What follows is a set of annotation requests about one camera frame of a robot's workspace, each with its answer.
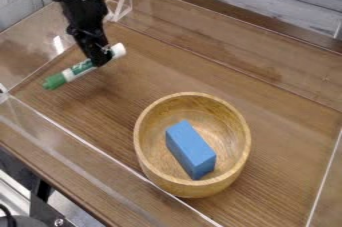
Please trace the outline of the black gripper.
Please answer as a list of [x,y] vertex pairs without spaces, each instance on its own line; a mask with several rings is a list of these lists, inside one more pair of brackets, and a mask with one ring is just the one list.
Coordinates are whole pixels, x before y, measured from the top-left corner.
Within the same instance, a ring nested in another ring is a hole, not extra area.
[[104,0],[53,0],[61,4],[68,20],[67,33],[76,38],[76,44],[96,67],[112,59],[111,48],[103,30],[103,19],[108,13]]

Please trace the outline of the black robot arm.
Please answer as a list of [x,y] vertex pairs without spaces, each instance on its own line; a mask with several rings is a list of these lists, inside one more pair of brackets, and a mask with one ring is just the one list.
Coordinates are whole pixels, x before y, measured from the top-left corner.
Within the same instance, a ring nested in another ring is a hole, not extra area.
[[73,37],[85,57],[96,67],[112,58],[109,43],[103,29],[108,14],[104,0],[52,0],[61,6],[68,20],[67,33]]

